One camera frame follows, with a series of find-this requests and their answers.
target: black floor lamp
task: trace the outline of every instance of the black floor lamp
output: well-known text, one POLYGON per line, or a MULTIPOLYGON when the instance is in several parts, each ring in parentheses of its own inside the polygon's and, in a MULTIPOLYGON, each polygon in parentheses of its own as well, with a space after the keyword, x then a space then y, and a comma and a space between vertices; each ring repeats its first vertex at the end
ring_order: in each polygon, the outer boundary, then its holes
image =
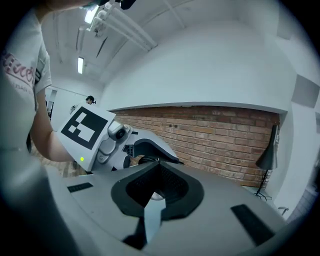
POLYGON ((276 169, 278 166, 277 162, 277 152, 275 148, 275 142, 277 137, 277 131, 278 126, 275 124, 272 126, 270 141, 262 155, 259 157, 259 159, 255 162, 255 165, 258 166, 260 169, 265 170, 264 175, 262 176, 262 180, 260 183, 260 187, 257 190, 256 193, 254 193, 257 197, 260 197, 260 199, 264 198, 267 201, 267 198, 272 199, 271 196, 265 196, 261 193, 261 189, 266 183, 266 179, 268 176, 268 171, 276 169))

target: person's arm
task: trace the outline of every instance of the person's arm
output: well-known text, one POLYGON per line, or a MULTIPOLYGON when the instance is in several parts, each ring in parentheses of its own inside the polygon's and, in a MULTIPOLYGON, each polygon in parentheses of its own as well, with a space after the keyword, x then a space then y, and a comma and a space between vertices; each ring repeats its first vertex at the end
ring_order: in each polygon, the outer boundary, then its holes
POLYGON ((33 120, 30 135, 37 150, 45 158, 56 162, 73 161, 73 158, 66 151, 59 141, 56 133, 51 127, 46 108, 45 89, 38 92, 38 110, 33 120))

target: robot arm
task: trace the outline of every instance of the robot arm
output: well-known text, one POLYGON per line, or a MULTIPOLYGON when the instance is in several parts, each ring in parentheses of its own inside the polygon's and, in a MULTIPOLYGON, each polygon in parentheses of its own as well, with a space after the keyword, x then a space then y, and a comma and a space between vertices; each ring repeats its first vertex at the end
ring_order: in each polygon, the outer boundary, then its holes
POLYGON ((129 167, 139 155, 179 163, 174 151, 153 132, 135 129, 115 120, 114 113, 81 104, 58 130, 68 153, 87 172, 129 167))

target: black rubber pad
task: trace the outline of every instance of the black rubber pad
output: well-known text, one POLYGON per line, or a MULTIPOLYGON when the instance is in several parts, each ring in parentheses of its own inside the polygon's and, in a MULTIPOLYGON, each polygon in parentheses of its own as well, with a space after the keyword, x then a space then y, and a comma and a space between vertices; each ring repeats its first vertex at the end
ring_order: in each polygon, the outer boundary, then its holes
POLYGON ((88 189, 91 187, 93 187, 93 185, 89 182, 86 182, 86 183, 82 183, 82 184, 78 184, 78 185, 74 185, 74 186, 68 186, 67 188, 70 191, 70 193, 73 193, 73 192, 85 190, 85 189, 88 189))
POLYGON ((231 211, 257 246, 274 236, 274 233, 245 204, 233 206, 231 211))

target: white ceiling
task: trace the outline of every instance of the white ceiling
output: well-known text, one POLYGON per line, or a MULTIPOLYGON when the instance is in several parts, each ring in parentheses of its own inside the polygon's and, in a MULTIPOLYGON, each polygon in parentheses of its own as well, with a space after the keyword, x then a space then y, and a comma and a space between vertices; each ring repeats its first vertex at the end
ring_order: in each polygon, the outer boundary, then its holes
MULTIPOLYGON (((168 0, 168 2, 186 27, 211 21, 237 19, 235 0, 168 0)), ((129 10, 123 12, 136 21, 158 44, 182 29, 162 0, 136 0, 129 10)), ((96 52, 104 38, 86 37, 82 52, 78 53, 77 33, 79 27, 86 24, 85 15, 85 10, 77 8, 51 14, 44 21, 42 32, 51 64, 62 63, 70 69, 70 72, 76 72, 78 56, 82 56, 85 59, 83 75, 106 83, 132 58, 146 54, 112 29, 108 30, 108 38, 98 57, 96 52)))
MULTIPOLYGON (((277 1, 168 0, 168 2, 174 7, 186 28, 214 21, 238 20, 261 33, 283 38, 290 36, 288 24, 292 23, 292 18, 286 17, 284 11, 279 11, 281 9, 277 1)), ((163 0, 136 0, 129 10, 121 11, 137 22, 158 44, 183 29, 163 0)), ((107 39, 98 57, 97 52, 105 37, 95 38, 93 32, 86 32, 82 51, 77 52, 78 29, 86 25, 84 21, 86 13, 85 10, 77 8, 51 14, 42 25, 43 38, 51 58, 51 65, 59 65, 70 73, 76 73, 78 57, 84 57, 83 76, 106 84, 128 62, 147 53, 112 29, 107 31, 107 39)))

